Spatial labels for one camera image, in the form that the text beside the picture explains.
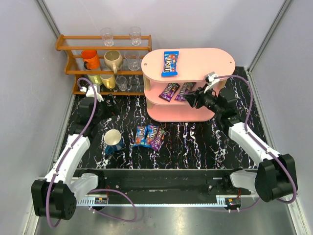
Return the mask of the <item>purple candy bag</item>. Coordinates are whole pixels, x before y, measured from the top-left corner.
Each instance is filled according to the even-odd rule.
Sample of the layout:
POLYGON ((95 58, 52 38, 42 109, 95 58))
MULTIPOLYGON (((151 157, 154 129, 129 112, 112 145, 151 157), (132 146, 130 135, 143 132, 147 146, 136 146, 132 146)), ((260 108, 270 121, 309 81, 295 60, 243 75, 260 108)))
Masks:
POLYGON ((166 88, 158 97, 162 98, 165 101, 170 102, 174 94, 178 91, 179 88, 180 88, 180 85, 178 83, 168 83, 166 88))
POLYGON ((164 143, 166 134, 167 132, 162 128, 157 131, 155 138, 151 141, 151 148, 154 151, 160 150, 161 146, 164 143))
POLYGON ((178 95, 175 97, 175 100, 177 101, 185 101, 185 94, 188 94, 189 92, 192 91, 193 87, 195 86, 196 82, 187 82, 184 83, 183 86, 181 87, 178 95))

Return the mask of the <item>blue candy bag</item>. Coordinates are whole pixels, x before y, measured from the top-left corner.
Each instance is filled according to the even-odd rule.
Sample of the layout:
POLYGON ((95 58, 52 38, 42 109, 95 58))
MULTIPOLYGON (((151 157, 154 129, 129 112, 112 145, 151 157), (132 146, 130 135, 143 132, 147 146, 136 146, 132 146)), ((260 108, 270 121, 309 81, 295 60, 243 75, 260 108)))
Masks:
POLYGON ((162 77, 176 76, 177 72, 177 61, 179 57, 179 51, 165 51, 163 60, 163 70, 161 73, 162 77))
POLYGON ((158 126, 148 125, 146 137, 144 140, 144 147, 151 147, 151 142, 156 137, 158 129, 158 126))
POLYGON ((148 127, 147 126, 137 126, 136 127, 136 135, 134 139, 134 145, 136 146, 144 146, 146 147, 146 134, 147 134, 148 127))

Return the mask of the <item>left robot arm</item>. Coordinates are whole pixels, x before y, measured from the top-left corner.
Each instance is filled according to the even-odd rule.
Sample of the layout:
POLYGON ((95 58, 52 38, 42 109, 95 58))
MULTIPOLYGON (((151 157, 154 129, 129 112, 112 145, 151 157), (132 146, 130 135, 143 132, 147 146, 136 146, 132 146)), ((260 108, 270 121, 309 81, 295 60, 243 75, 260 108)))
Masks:
POLYGON ((69 129, 67 143, 53 168, 42 180, 31 186, 32 202, 38 217, 70 220, 76 204, 98 186, 98 175, 84 173, 73 181, 76 168, 98 134, 98 124, 120 114, 112 94, 84 97, 78 104, 78 114, 69 129))

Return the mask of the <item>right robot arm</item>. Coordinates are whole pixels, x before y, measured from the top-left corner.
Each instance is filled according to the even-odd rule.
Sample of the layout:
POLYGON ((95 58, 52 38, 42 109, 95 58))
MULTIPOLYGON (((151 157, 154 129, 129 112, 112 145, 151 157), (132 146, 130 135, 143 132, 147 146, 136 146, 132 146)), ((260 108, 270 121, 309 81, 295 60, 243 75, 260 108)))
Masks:
POLYGON ((223 88, 215 94, 212 89, 198 88, 184 97, 191 107, 206 107, 212 111, 219 128, 258 166, 257 172, 232 171, 225 180, 225 186, 254 191, 265 202, 281 200, 290 194, 292 198, 288 203, 295 200, 297 178, 293 157, 280 154, 251 131, 237 111, 232 90, 223 88))

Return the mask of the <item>clear glass bottom shelf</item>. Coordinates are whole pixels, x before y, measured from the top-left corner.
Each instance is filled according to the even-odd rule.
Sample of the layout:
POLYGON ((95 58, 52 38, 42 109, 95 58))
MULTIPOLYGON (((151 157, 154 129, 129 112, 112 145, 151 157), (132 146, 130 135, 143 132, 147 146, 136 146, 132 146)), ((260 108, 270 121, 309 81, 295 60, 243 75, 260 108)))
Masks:
POLYGON ((118 88, 124 92, 128 89, 127 78, 124 76, 118 76, 115 80, 118 88))

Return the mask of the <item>clear glass shelf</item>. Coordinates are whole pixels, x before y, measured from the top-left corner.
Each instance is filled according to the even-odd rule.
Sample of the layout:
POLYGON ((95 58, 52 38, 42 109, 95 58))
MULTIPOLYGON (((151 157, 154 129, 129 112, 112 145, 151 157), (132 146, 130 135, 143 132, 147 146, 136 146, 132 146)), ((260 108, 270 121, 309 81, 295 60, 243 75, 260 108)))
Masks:
POLYGON ((128 68, 131 71, 139 70, 139 62, 140 62, 140 53, 136 50, 128 50, 124 54, 125 59, 127 61, 128 68))
POLYGON ((127 78, 124 76, 118 76, 115 80, 118 88, 124 92, 128 89, 127 78))

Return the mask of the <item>pink three-tier shelf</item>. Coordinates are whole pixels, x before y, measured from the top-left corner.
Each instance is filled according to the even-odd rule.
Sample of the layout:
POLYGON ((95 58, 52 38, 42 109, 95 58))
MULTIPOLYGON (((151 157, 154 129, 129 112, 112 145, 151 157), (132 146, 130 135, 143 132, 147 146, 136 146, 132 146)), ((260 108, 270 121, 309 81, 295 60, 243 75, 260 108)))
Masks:
POLYGON ((162 77, 165 51, 153 50, 141 62, 149 117, 158 122, 204 122, 212 119, 213 112, 205 107, 192 108, 186 101, 177 101, 174 98, 166 101, 159 95, 168 83, 183 85, 185 82, 194 82, 195 88, 198 88, 205 85, 204 77, 211 72, 232 75, 236 66, 233 57, 218 48, 180 48, 178 75, 162 77))

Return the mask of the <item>clear glass middle shelf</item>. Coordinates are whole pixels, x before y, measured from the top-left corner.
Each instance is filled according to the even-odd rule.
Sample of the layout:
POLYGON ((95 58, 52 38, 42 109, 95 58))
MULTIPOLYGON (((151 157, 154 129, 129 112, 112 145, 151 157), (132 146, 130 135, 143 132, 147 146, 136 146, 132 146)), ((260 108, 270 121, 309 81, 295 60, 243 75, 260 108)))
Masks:
POLYGON ((139 70, 139 62, 140 62, 140 53, 136 50, 128 50, 124 54, 125 59, 127 61, 128 68, 131 71, 139 70))

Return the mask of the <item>yellow mug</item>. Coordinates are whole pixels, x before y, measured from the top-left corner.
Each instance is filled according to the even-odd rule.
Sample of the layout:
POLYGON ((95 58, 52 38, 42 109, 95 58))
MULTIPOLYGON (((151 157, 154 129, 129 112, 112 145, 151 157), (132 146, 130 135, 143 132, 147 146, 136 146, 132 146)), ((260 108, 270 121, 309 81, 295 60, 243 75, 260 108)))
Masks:
POLYGON ((100 78, 101 78, 103 85, 107 89, 112 90, 113 88, 115 88, 115 76, 114 76, 114 74, 101 74, 100 78))

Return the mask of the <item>light green mug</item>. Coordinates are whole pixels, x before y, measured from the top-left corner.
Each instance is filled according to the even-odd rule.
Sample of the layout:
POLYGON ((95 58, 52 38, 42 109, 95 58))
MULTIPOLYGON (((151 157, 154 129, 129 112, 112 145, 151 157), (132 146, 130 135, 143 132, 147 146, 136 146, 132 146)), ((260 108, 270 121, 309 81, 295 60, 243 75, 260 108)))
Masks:
POLYGON ((96 84, 99 86, 103 84, 99 74, 88 74, 88 78, 92 82, 92 84, 96 84))

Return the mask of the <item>blue mug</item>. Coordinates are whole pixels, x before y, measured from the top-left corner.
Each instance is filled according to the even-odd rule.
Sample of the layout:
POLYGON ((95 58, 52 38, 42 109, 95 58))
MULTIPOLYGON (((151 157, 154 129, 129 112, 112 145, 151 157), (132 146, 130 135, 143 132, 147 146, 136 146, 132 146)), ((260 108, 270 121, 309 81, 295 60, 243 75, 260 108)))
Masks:
POLYGON ((104 142, 106 144, 105 154, 111 154, 112 152, 119 151, 124 145, 122 135, 116 129, 109 130, 104 135, 104 142))

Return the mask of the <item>orange wooden cup rack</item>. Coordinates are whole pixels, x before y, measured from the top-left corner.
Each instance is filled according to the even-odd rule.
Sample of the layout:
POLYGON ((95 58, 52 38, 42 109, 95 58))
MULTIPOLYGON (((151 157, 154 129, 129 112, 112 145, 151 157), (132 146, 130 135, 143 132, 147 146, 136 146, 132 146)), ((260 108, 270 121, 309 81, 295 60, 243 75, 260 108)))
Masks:
MULTIPOLYGON (((150 51, 152 51, 152 36, 144 35, 141 37, 141 44, 139 46, 133 46, 131 39, 128 35, 115 35, 113 37, 114 45, 112 47, 105 46, 102 37, 100 35, 63 35, 61 34, 57 41, 55 48, 57 51, 64 51, 67 55, 67 63, 65 66, 65 74, 74 75, 74 85, 72 93, 81 95, 82 92, 76 84, 78 78, 87 75, 103 75, 113 74, 113 71, 109 69, 104 63, 104 55, 110 50, 117 50, 124 56, 125 51, 139 51, 140 58, 143 57, 150 51), (81 57, 83 50, 96 50, 100 59, 99 70, 86 70, 84 67, 84 61, 81 57)), ((127 90, 121 91, 119 88, 112 90, 100 87, 101 94, 114 94, 114 95, 144 95, 143 92, 143 80, 142 70, 131 71, 127 66, 126 59, 123 59, 123 67, 117 72, 116 77, 125 76, 131 77, 127 82, 127 90)))

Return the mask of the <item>beige mug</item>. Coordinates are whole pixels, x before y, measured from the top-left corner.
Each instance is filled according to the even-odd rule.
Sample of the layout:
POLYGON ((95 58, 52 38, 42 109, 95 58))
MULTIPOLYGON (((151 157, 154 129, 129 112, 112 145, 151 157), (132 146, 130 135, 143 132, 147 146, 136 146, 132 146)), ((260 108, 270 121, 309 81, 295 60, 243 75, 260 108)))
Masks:
POLYGON ((104 55, 104 62, 107 68, 117 74, 123 67, 123 57, 117 50, 109 50, 104 55))

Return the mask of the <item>orange mug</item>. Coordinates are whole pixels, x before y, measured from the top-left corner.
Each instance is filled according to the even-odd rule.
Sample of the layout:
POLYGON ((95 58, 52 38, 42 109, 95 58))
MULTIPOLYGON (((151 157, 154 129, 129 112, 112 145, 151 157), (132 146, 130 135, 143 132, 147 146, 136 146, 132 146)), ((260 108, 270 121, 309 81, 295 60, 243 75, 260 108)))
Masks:
POLYGON ((96 70, 100 68, 100 59, 97 54, 97 50, 85 49, 81 52, 81 58, 84 62, 84 68, 86 70, 96 70))

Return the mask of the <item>clear glass top left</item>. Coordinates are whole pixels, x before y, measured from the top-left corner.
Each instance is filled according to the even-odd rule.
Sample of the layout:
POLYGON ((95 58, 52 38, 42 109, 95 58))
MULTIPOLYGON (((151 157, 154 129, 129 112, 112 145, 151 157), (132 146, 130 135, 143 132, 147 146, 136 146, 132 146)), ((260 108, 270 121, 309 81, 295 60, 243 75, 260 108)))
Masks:
POLYGON ((109 27, 105 27, 100 30, 101 38, 103 40, 103 43, 107 47, 112 47, 114 45, 113 41, 113 31, 109 27))

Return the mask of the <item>clear glass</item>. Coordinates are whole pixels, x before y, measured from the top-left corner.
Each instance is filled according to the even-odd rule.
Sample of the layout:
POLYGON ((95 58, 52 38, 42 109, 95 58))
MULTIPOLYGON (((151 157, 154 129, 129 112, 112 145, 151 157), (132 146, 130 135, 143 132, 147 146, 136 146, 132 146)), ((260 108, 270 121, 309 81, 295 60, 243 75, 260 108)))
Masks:
POLYGON ((112 47, 114 45, 113 41, 113 31, 109 27, 105 27, 100 30, 101 38, 103 40, 103 43, 107 47, 112 47))
POLYGON ((133 46, 139 46, 141 44, 141 29, 140 27, 133 26, 129 30, 129 37, 133 46))

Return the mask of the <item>clear glass top right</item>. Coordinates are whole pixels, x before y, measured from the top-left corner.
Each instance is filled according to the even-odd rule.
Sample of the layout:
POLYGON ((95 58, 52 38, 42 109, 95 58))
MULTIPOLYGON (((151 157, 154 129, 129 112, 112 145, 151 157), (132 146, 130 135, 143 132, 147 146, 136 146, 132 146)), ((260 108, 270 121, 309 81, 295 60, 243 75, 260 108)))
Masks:
POLYGON ((141 44, 141 29, 140 27, 133 26, 129 30, 129 37, 133 46, 139 46, 141 44))

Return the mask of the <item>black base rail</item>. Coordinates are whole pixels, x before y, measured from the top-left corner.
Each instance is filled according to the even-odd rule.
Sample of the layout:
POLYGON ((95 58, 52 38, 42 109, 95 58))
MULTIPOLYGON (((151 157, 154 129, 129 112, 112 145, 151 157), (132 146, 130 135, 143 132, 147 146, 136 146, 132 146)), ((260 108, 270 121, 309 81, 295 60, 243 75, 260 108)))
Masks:
POLYGON ((99 176, 99 188, 130 190, 195 190, 214 194, 248 196, 247 189, 227 188, 223 181, 230 169, 77 169, 74 177, 85 173, 99 176))

